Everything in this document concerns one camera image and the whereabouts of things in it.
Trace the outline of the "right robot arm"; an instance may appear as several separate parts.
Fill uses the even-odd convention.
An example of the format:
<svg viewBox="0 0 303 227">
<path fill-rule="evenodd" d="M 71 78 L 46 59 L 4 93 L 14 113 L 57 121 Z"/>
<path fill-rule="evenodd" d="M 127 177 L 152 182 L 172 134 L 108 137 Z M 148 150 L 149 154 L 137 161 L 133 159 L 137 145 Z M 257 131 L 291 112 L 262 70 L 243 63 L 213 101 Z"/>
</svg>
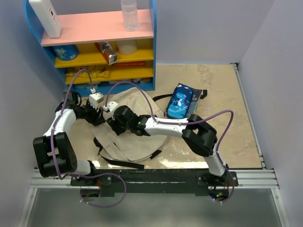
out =
<svg viewBox="0 0 303 227">
<path fill-rule="evenodd" d="M 204 157 L 213 184 L 221 186 L 228 180 L 225 165 L 215 151 L 217 132 L 198 115 L 193 114 L 184 119 L 162 119 L 137 115 L 128 106 L 119 106 L 115 102 L 107 104 L 103 109 L 110 114 L 107 123 L 116 135 L 130 131 L 137 136 L 182 138 L 192 152 Z"/>
</svg>

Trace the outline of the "beige canvas backpack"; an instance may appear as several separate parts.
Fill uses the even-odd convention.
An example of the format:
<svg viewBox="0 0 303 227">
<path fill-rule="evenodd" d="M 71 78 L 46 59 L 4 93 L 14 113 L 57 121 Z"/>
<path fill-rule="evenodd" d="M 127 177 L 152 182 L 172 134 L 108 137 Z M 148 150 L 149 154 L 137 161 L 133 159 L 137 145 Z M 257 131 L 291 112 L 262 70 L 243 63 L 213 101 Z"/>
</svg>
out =
<svg viewBox="0 0 303 227">
<path fill-rule="evenodd" d="M 128 106 L 137 115 L 150 115 L 152 106 L 153 113 L 163 117 L 163 111 L 157 106 L 152 98 L 146 93 L 133 87 L 119 94 L 113 95 L 109 100 L 120 106 Z M 152 154 L 165 146 L 168 137 L 165 135 L 136 136 L 130 131 L 117 135 L 108 123 L 91 128 L 92 134 L 103 147 L 105 154 L 115 161 L 139 163 L 152 157 Z"/>
</svg>

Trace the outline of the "blue dinosaur pencil case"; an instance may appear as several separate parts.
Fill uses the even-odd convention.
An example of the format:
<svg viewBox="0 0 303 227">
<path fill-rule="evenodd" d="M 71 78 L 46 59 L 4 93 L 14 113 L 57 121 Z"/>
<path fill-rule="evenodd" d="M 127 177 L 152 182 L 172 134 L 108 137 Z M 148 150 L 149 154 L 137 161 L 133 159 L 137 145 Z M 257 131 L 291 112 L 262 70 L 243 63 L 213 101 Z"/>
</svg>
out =
<svg viewBox="0 0 303 227">
<path fill-rule="evenodd" d="M 179 83 L 171 96 L 165 115 L 171 119 L 185 118 L 193 97 L 193 88 Z"/>
</svg>

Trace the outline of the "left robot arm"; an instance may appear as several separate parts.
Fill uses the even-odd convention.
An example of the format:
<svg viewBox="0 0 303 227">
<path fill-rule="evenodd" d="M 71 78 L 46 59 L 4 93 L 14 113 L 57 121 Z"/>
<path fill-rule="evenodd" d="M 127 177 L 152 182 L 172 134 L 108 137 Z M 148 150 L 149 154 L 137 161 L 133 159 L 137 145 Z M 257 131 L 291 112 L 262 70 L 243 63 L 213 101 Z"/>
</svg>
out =
<svg viewBox="0 0 303 227">
<path fill-rule="evenodd" d="M 80 160 L 68 138 L 77 119 L 84 119 L 93 126 L 105 122 L 103 110 L 98 107 L 104 100 L 100 92 L 89 95 L 84 105 L 78 92 L 64 92 L 64 101 L 55 110 L 55 119 L 47 132 L 33 140 L 38 169 L 42 177 L 56 177 L 63 174 L 81 175 L 86 185 L 94 185 L 98 174 L 91 161 Z"/>
</svg>

